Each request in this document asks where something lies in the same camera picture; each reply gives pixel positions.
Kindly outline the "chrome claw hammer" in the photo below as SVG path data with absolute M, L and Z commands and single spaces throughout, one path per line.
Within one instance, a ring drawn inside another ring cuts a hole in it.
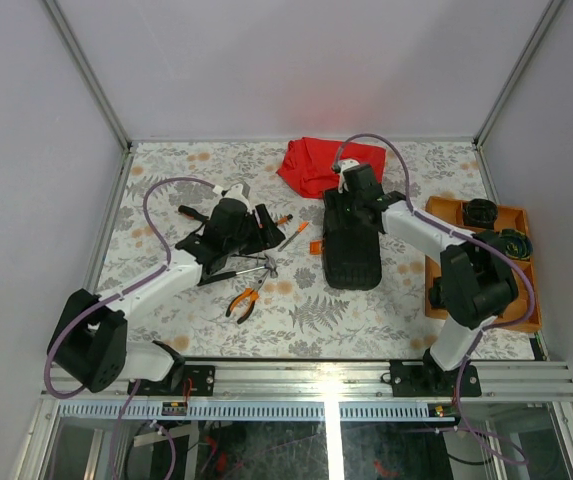
M 272 277 L 275 277 L 277 275 L 277 263 L 273 257 L 271 257 L 270 255 L 264 255 L 260 257 L 255 257 L 255 260 L 258 261 L 257 266 L 242 270 L 233 270 L 233 271 L 218 273 L 216 275 L 211 276 L 210 278 L 207 278 L 206 280 L 201 280 L 198 283 L 198 286 L 206 286 L 221 281 L 230 280 L 238 276 L 248 275 L 260 271 L 267 271 Z

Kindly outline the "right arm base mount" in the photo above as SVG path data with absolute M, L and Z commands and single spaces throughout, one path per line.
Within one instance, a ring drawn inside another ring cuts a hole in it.
M 392 393 L 401 398 L 454 398 L 460 393 L 462 398 L 481 396 L 481 383 L 475 366 L 465 366 L 460 381 L 459 370 L 442 371 L 431 362 L 389 361 L 389 375 Z

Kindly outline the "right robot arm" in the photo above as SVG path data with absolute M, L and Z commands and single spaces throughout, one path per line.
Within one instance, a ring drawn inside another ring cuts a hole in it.
M 449 224 L 399 192 L 386 193 L 371 165 L 342 160 L 332 166 L 346 211 L 362 224 L 393 235 L 439 265 L 438 299 L 448 312 L 438 339 L 428 349 L 432 363 L 422 369 L 424 387 L 444 394 L 458 380 L 466 361 L 490 327 L 518 297 L 513 262 L 502 239 L 486 230 L 478 234 Z

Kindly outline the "orange handled pliers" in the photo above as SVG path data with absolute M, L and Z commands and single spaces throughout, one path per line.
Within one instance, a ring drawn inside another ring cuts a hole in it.
M 242 293 L 237 295 L 228 305 L 225 316 L 230 318 L 234 313 L 235 310 L 242 304 L 246 306 L 246 309 L 237 316 L 237 324 L 241 325 L 245 321 L 247 321 L 250 316 L 252 315 L 257 300 L 259 299 L 260 295 L 259 292 L 263 285 L 265 284 L 267 278 L 270 276 L 269 273 L 262 274 L 255 282 L 253 282 L 249 287 L 247 287 Z

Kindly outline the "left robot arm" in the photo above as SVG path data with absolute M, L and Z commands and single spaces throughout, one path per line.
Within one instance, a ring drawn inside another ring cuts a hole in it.
M 232 256 L 273 249 L 284 233 L 265 205 L 254 210 L 224 198 L 194 232 L 179 241 L 170 257 L 133 285 L 107 297 L 79 289 L 69 296 L 47 349 L 57 365 L 92 393 L 118 380 L 174 394 L 187 381 L 185 360 L 162 341 L 128 341 L 129 323 L 150 314 L 176 293 L 229 279 Z

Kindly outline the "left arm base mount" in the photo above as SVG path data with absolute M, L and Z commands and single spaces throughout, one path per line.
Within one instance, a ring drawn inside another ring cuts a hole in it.
M 142 380 L 137 395 L 166 397 L 211 397 L 214 393 L 216 367 L 186 364 L 166 379 Z

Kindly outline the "black plastic tool case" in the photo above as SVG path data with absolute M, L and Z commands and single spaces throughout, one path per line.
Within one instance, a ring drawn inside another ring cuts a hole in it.
M 327 284 L 368 291 L 382 278 L 379 234 L 355 219 L 349 199 L 336 189 L 323 193 L 322 266 Z

